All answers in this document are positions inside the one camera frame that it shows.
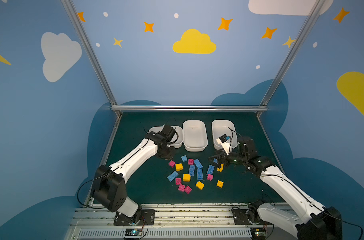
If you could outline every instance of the white cloud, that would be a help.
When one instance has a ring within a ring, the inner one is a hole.
[[[44,33],[41,49],[46,59],[42,69],[45,78],[52,83],[58,81],[82,55],[81,45],[64,33]]]
[[[256,14],[279,14],[307,16],[316,0],[250,0],[249,10]],[[320,10],[323,14],[333,0],[326,0]]]

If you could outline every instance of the vent grille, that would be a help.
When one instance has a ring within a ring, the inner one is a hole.
[[[111,228],[83,228],[79,240],[113,240],[123,239],[123,230]],[[252,237],[250,228],[166,228],[149,229],[144,238],[245,238]]]

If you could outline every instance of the cable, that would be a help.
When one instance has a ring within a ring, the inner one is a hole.
[[[283,178],[283,177],[281,177],[281,176],[278,176],[278,175],[274,175],[274,174],[269,174],[269,175],[264,175],[264,176],[261,176],[260,175],[260,177],[267,177],[267,176],[276,176],[276,177],[279,177],[279,178],[281,178],[281,179],[283,179],[283,180],[285,180],[286,182],[288,182],[288,183],[290,183],[291,184],[291,186],[293,186],[294,188],[295,188],[295,190],[297,190],[303,197],[304,197],[304,199],[306,199],[309,203],[311,203],[316,209],[318,209],[319,211],[321,211],[321,212],[323,212],[324,214],[326,214],[326,215],[328,215],[328,216],[330,216],[330,217],[332,217],[332,218],[335,218],[335,219],[337,219],[337,220],[339,220],[339,221],[342,221],[342,222],[344,222],[344,223],[347,223],[347,224],[350,224],[350,225],[352,225],[352,226],[356,226],[356,227],[359,227],[360,228],[360,237],[358,238],[358,240],[360,240],[361,238],[362,238],[362,236],[363,236],[363,228],[361,227],[361,226],[359,226],[359,225],[357,225],[357,224],[354,224],[354,223],[349,223],[349,222],[346,222],[346,221],[344,221],[344,220],[342,220],[342,219],[339,219],[339,218],[337,218],[337,217],[334,217],[334,216],[332,216],[332,215],[330,215],[330,214],[328,214],[328,213],[326,213],[325,211],[323,211],[323,210],[321,210],[321,209],[319,209],[317,206],[315,206],[315,204],[313,204],[311,201],[309,201],[309,199],[307,199],[303,194],[302,194],[302,192],[301,191],[299,191],[291,182],[289,182],[289,181],[287,181],[285,178]]]

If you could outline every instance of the white plastic bin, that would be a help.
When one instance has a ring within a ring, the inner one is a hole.
[[[178,140],[173,143],[170,144],[170,146],[174,146],[175,148],[180,148],[182,146],[183,143],[183,129],[180,126],[171,126],[172,128],[175,128],[175,131],[178,133]],[[149,132],[153,131],[153,132],[160,132],[162,131],[163,127],[152,127],[151,129],[149,129]],[[174,137],[171,139],[171,142],[174,142],[177,139],[177,135],[174,134]]]
[[[201,152],[208,145],[205,123],[199,120],[187,120],[183,123],[185,149],[189,152]]]
[[[233,149],[238,146],[237,134],[235,132],[232,133],[232,131],[229,129],[229,128],[231,128],[232,130],[236,131],[233,122],[231,122],[229,120],[214,120],[211,123],[211,128],[212,128],[212,132],[213,132],[214,148],[216,150],[219,150],[222,148],[222,145],[217,143],[217,138],[219,138],[223,134],[226,134],[229,137],[231,137],[233,135],[233,138],[231,140],[231,146]]]

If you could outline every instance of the yellow cloud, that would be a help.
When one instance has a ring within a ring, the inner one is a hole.
[[[364,74],[348,72],[337,82],[340,93],[364,115]]]
[[[217,46],[211,42],[209,35],[200,33],[196,29],[189,29],[181,37],[180,41],[176,41],[173,50],[176,53],[213,53]]]

